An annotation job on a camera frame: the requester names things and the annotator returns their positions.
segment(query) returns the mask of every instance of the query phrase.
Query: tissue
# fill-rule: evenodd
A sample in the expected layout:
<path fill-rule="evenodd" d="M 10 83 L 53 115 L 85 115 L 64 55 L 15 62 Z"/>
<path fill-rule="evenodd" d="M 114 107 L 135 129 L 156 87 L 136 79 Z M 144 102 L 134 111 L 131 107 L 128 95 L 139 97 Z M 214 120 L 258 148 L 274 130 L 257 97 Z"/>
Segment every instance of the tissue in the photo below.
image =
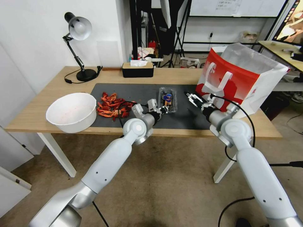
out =
<path fill-rule="evenodd" d="M 140 60 L 131 60 L 130 61 L 130 66 L 134 67 L 134 66 L 146 66 L 147 61 L 140 61 Z"/>

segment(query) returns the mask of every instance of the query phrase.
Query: clear plastic box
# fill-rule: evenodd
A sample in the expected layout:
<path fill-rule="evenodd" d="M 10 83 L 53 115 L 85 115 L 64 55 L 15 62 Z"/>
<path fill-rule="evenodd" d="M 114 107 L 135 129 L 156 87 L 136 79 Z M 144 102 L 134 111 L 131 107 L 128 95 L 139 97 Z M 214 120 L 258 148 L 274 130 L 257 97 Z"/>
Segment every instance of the clear plastic box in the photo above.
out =
<path fill-rule="evenodd" d="M 177 91 L 175 89 L 169 87 L 159 88 L 158 107 L 162 106 L 169 106 L 168 113 L 177 111 Z"/>

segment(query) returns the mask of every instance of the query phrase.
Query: red paper bag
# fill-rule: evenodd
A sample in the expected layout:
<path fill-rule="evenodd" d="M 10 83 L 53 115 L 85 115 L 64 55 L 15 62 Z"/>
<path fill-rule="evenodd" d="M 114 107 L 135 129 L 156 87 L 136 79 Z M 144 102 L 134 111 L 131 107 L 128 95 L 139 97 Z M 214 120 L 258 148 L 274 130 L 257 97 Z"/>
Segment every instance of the red paper bag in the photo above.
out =
<path fill-rule="evenodd" d="M 232 45 L 236 50 L 228 56 L 230 62 L 248 65 L 248 68 L 256 69 L 260 73 L 243 69 L 224 60 L 216 52 L 223 52 L 226 47 L 214 47 L 209 52 L 196 92 L 205 100 L 210 93 L 227 98 L 241 104 L 248 114 L 253 114 L 287 72 L 287 67 L 241 44 Z M 225 112 L 229 102 L 216 98 L 214 104 Z M 236 117 L 244 116 L 240 112 Z"/>

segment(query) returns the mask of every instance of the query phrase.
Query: whiteboard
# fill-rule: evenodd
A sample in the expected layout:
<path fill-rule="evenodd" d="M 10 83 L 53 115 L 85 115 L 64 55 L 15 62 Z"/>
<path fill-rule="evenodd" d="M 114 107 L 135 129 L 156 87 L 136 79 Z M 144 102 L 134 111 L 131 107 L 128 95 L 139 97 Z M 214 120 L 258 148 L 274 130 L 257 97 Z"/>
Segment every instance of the whiteboard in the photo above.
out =
<path fill-rule="evenodd" d="M 190 16 L 277 17 L 285 0 L 192 0 Z"/>

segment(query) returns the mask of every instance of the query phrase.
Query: lamp base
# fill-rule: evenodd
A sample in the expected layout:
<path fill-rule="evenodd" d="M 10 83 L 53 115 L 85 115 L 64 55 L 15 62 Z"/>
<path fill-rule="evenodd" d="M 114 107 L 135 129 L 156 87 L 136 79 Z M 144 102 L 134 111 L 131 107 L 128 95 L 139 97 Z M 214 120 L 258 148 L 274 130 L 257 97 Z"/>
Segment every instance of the lamp base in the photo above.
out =
<path fill-rule="evenodd" d="M 79 81 L 90 81 L 96 78 L 96 71 L 92 69 L 85 69 L 85 71 L 80 71 L 77 73 L 77 79 Z"/>

